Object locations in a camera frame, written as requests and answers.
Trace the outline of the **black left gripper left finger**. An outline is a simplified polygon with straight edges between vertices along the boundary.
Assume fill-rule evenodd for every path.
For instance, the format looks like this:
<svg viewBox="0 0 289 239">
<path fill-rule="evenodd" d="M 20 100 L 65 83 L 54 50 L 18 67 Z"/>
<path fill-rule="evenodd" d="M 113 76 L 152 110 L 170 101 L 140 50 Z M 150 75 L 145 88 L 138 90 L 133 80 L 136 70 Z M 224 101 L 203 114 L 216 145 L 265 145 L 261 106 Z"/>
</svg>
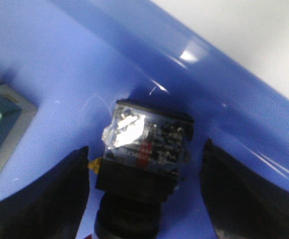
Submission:
<svg viewBox="0 0 289 239">
<path fill-rule="evenodd" d="M 89 197 L 88 147 L 0 201 L 0 239 L 74 239 Z"/>
</svg>

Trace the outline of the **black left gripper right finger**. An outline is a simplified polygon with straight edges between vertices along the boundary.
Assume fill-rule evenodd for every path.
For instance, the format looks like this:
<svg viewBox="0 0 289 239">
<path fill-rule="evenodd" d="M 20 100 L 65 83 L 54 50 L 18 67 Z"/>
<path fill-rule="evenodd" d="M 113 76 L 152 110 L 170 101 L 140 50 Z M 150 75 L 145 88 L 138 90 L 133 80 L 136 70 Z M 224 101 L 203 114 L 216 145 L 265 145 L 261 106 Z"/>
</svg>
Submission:
<svg viewBox="0 0 289 239">
<path fill-rule="evenodd" d="M 214 145 L 203 147 L 200 189 L 219 239 L 289 239 L 289 192 Z"/>
</svg>

